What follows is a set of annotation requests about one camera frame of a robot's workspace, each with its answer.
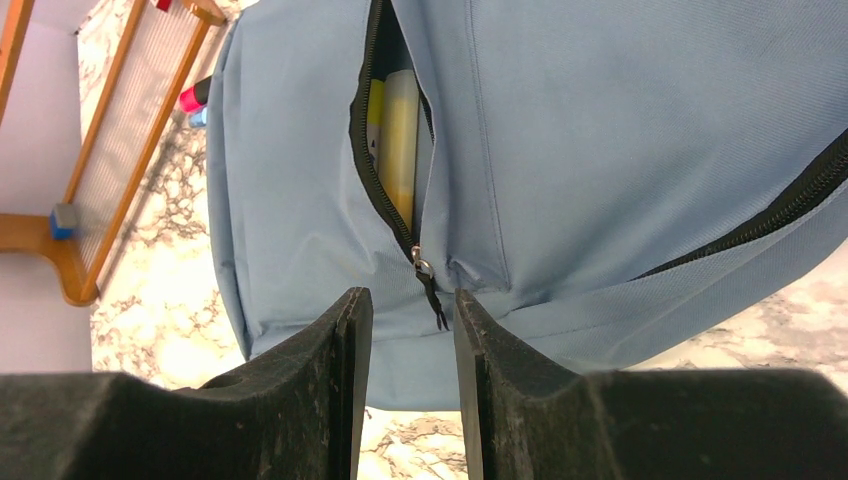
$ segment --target light blue backpack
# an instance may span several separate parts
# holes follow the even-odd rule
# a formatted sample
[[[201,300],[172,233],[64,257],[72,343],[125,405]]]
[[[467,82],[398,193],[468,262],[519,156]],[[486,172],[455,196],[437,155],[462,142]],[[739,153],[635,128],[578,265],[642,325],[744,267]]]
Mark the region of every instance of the light blue backpack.
[[[364,128],[404,41],[414,230]],[[368,403],[457,409],[456,288],[569,369],[645,360],[848,237],[846,128],[842,0],[262,0],[209,99],[218,283],[246,357],[371,289]]]

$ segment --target black zipper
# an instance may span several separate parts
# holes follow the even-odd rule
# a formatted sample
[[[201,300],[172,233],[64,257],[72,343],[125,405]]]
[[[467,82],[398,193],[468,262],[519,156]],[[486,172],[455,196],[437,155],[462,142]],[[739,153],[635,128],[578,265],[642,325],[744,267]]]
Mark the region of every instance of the black zipper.
[[[666,262],[636,279],[655,275],[774,233],[820,205],[846,180],[848,130],[828,145],[765,210],[718,240]]]
[[[424,109],[424,118],[427,120],[427,131],[430,132],[430,141],[436,141],[436,134],[433,133],[433,112],[430,110],[430,102],[427,100],[427,97],[424,95],[424,91],[421,90],[421,83],[418,84],[418,91],[420,92],[421,97],[421,105]]]
[[[384,13],[384,1],[388,0],[373,0],[371,2],[371,11],[368,15],[368,29],[365,35],[365,59],[362,63],[362,70],[359,73],[359,88],[351,104],[350,138],[353,143],[353,161],[362,185],[365,187],[365,192],[368,194],[368,198],[383,221],[392,229],[395,240],[397,240],[409,263],[415,268],[415,278],[424,285],[427,300],[436,314],[436,325],[439,327],[439,330],[442,327],[449,330],[445,313],[442,310],[442,304],[436,296],[436,280],[432,275],[432,271],[425,271],[421,268],[420,263],[413,260],[412,250],[417,245],[412,238],[412,232],[401,218],[394,204],[392,204],[389,196],[386,195],[386,191],[380,184],[380,177],[377,175],[377,170],[374,169],[374,165],[371,163],[368,154],[368,139],[366,136],[368,125],[368,95],[370,93],[371,76],[374,66],[374,51],[377,43],[378,27]],[[432,138],[433,127],[429,105],[425,105],[425,114]]]

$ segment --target white wall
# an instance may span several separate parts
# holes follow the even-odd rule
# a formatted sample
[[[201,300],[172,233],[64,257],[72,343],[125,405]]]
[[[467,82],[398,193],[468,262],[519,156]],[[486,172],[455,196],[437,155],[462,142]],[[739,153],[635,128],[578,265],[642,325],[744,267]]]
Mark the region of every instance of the white wall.
[[[0,254],[0,375],[91,370],[89,318],[62,300],[49,263]]]
[[[0,212],[48,215],[65,193],[81,143],[73,32],[95,3],[36,0],[0,124]],[[52,265],[0,254],[0,374],[90,370],[89,317],[65,303]]]

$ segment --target marble surface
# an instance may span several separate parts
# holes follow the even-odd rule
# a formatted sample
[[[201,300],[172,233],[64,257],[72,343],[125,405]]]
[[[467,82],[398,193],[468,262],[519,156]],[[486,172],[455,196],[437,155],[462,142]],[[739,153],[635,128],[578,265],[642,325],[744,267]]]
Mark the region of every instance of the marble surface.
[[[231,15],[244,6],[219,4]],[[128,11],[126,0],[104,0],[81,28],[84,124]],[[242,362],[212,271],[204,134],[183,116],[172,120],[91,319],[95,369],[165,388],[199,386]],[[848,244],[796,283],[635,368],[805,367],[848,392],[846,265]],[[459,413],[367,409],[359,478],[467,478]]]

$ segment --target zipper tab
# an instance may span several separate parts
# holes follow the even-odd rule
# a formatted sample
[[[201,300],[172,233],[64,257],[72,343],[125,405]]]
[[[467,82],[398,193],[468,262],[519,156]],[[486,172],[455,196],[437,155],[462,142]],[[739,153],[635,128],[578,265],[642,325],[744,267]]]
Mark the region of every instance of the zipper tab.
[[[430,308],[436,313],[436,326],[439,327],[439,331],[442,330],[442,326],[445,327],[445,330],[450,331],[445,312],[442,310],[442,302],[436,296],[436,278],[433,274],[433,267],[429,262],[421,258],[420,245],[413,245],[410,253],[412,254],[412,266],[415,267],[415,277],[424,284],[427,301],[430,302]]]

